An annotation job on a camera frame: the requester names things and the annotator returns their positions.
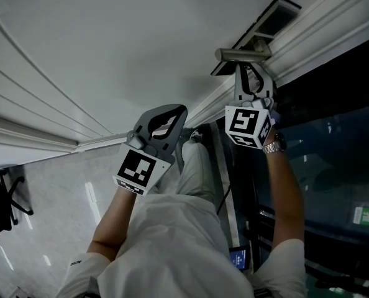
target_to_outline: wall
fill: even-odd
[[[64,152],[0,145],[0,169],[65,155]]]

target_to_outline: tiled floor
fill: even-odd
[[[32,297],[55,297],[70,258],[87,249],[98,211],[103,216],[116,191],[112,173],[118,150],[116,145],[10,168],[7,188],[10,177],[25,176],[14,199],[24,207],[31,205],[34,215],[26,218],[15,211],[19,224],[0,233],[2,297],[17,286]],[[168,171],[160,192],[173,193],[178,166]]]

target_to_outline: air vent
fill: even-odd
[[[257,40],[264,40],[268,45],[277,34],[299,14],[301,7],[290,0],[273,0],[243,36],[233,45],[234,50],[256,51]],[[211,75],[231,75],[236,63],[220,62]]]

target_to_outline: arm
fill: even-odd
[[[272,129],[266,145],[275,140]],[[273,248],[292,238],[304,240],[303,198],[284,152],[266,154],[276,214]]]
[[[124,242],[136,193],[118,188],[107,212],[103,215],[93,235],[87,253],[99,253],[114,261]]]

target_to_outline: ceiling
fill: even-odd
[[[4,0],[0,19],[73,102],[123,133],[153,107],[194,109],[225,80],[209,75],[215,49],[231,47],[271,2]]]

